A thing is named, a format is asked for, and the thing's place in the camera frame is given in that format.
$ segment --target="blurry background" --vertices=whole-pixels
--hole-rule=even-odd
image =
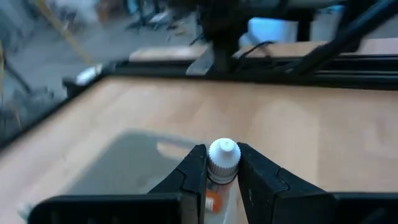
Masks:
[[[65,98],[62,78],[75,77],[90,66],[73,51],[34,1],[0,0],[0,40],[7,59],[0,102],[0,142],[9,133],[3,127],[24,125],[28,115],[41,113],[49,101]],[[188,45],[199,34],[195,17],[184,12],[174,14],[173,23],[163,24],[163,19],[170,17],[165,13],[157,17],[155,25],[142,27],[141,16],[153,15],[159,8],[164,11],[165,0],[43,0],[43,4],[49,9],[47,13],[61,22],[61,30],[73,34],[94,63],[127,58],[141,47]],[[341,6],[317,10],[311,40],[333,38],[341,14]],[[295,42],[297,22],[252,19],[249,25],[250,33],[258,40]],[[397,37],[396,27],[397,18],[369,37]],[[241,44],[250,42],[243,36]],[[28,95],[10,75],[13,71],[31,88]],[[10,99],[13,106],[7,103]]]

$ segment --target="wooden table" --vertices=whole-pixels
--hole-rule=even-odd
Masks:
[[[370,40],[377,49],[361,52],[397,41]],[[247,142],[326,190],[398,189],[396,91],[106,78],[1,154],[0,221],[22,223],[19,203],[68,192],[131,129]]]

